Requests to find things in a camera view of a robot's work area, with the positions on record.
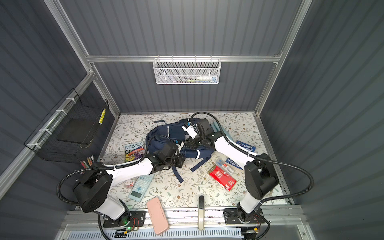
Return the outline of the navy blue student backpack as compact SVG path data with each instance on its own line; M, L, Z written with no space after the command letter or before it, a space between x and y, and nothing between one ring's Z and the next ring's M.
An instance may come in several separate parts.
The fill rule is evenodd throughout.
M148 152L155 153L163 150L163 148L174 143L178 149L174 151L173 156L176 161L171 167L173 173L180 183L184 180L178 173L178 168L181 168L186 158L200 159L201 161L194 166L191 171L194 172L204 163L206 163L214 153L215 149L208 140L202 140L198 138L192 139L186 132L186 128L191 126L192 123L207 123L206 119L181 119L174 123L164 123L152 129L146 136L146 144L148 145Z

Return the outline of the blue treehouse storybook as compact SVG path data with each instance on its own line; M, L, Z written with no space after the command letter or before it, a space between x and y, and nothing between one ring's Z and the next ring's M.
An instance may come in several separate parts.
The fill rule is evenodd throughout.
M239 145L240 147L242 147L242 148L252 152L252 153L256 152L256 147L255 146L243 143L241 141L236 141L236 144ZM233 161L230 158L226 159L226 163L229 164L229 165L232 165L233 167L235 167L237 169L243 170L243 168L241 166L239 166L235 161Z

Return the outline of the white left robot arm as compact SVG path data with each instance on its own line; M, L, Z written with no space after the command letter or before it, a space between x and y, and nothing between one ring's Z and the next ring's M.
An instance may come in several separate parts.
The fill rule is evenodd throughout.
M149 154L150 143L155 138L164 138L168 142L161 150ZM148 140L143 157L137 161L109 166L95 164L88 169L77 170L63 177L56 187L57 197L64 203L81 207L85 213L95 212L112 220L128 216L129 209L123 201L109 194L110 188L132 178L182 166L185 160L181 154L182 147L167 136L155 135ZM61 187L67 179L79 173L83 175L73 187L77 200L72 201L64 197Z

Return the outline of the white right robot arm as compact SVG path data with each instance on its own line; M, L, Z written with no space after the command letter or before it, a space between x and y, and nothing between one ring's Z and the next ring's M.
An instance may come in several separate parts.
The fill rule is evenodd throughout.
M219 131L214 132L213 129L207 124L196 122L195 116L200 114L212 117L218 124ZM291 164L272 161L271 159L265 159L261 155L256 155L255 153L250 152L230 140L224 133L219 120L210 113L200 111L192 114L192 116L188 119L187 125L183 128L193 140L198 138L198 141L201 144L214 148L217 152L233 160L244 170L247 192L237 205L237 215L239 220L243 223L249 222L254 213L262 206L263 203L272 200L301 196L309 192L315 184L313 176L303 168ZM308 186L301 191L288 194L286 196L265 198L266 193L272 190L279 183L279 177L277 176L274 168L275 165L292 168L303 173L309 179Z

